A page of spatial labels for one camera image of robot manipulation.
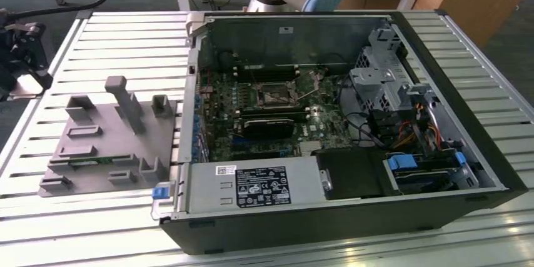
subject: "blue tab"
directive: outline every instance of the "blue tab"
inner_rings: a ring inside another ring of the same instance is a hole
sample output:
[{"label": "blue tab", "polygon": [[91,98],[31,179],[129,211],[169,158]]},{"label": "blue tab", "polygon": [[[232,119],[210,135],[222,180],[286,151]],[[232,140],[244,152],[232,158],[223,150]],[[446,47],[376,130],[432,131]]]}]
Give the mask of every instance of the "blue tab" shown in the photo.
[{"label": "blue tab", "polygon": [[156,187],[152,189],[152,199],[167,199],[171,198],[169,187]]},{"label": "blue tab", "polygon": [[391,170],[395,170],[395,169],[399,168],[398,162],[395,162],[395,159],[394,159],[394,158],[388,158],[388,159],[387,159],[387,164],[390,165],[390,169],[391,169]]},{"label": "blue tab", "polygon": [[391,170],[418,167],[418,163],[415,162],[414,156],[411,154],[396,154],[391,156],[387,162],[390,164]]},{"label": "blue tab", "polygon": [[465,154],[462,152],[458,151],[454,155],[455,155],[458,163],[461,165],[467,163],[466,156],[465,156]]}]

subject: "white label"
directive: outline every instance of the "white label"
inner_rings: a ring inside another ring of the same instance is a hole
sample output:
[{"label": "white label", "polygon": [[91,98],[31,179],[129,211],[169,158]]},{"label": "white label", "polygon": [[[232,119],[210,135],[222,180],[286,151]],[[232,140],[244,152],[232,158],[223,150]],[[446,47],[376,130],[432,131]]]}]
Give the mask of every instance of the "white label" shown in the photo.
[{"label": "white label", "polygon": [[278,33],[279,34],[292,34],[292,28],[279,28]]},{"label": "white label", "polygon": [[235,165],[215,166],[215,174],[216,175],[234,175],[235,169],[236,169]]}]

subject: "warning label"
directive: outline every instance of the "warning label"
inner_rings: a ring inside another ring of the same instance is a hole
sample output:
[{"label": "warning label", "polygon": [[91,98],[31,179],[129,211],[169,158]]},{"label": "warning label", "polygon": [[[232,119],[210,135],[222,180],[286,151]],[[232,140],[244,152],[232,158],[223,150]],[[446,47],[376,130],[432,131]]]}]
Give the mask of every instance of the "warning label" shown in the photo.
[{"label": "warning label", "polygon": [[240,208],[291,203],[286,166],[235,170],[236,205]]}]

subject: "red wire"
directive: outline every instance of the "red wire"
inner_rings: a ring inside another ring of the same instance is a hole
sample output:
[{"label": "red wire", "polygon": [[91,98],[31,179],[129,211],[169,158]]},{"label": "red wire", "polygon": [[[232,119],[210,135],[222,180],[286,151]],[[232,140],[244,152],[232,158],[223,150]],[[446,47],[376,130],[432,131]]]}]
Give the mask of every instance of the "red wire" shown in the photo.
[{"label": "red wire", "polygon": [[400,137],[402,137],[402,128],[403,128],[404,125],[407,125],[407,124],[410,124],[410,123],[411,123],[410,121],[406,121],[406,122],[403,122],[403,123],[400,124],[400,127],[399,127],[399,140],[400,140]]}]

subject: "slotted metal surface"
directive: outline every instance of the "slotted metal surface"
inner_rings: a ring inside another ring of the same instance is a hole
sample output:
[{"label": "slotted metal surface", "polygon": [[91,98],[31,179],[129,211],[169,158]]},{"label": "slotted metal surface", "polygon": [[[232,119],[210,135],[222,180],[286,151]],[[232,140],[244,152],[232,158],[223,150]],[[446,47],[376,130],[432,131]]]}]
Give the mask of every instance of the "slotted metal surface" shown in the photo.
[{"label": "slotted metal surface", "polygon": [[[465,100],[534,188],[531,108],[459,31],[435,13],[406,13],[415,31]],[[140,101],[165,93],[180,100],[187,62],[184,13],[95,13],[77,20],[55,60],[55,84],[29,103],[0,155],[0,265],[32,266],[495,266],[534,264],[534,192],[495,209],[477,211],[435,231],[327,243],[188,256],[151,220],[151,191],[60,198],[36,195],[39,180],[68,115],[75,93],[93,103],[109,75],[123,74]],[[415,68],[419,79],[424,77]],[[176,117],[176,128],[180,117]],[[175,146],[179,132],[175,133]],[[177,158],[177,147],[172,151]]]}]

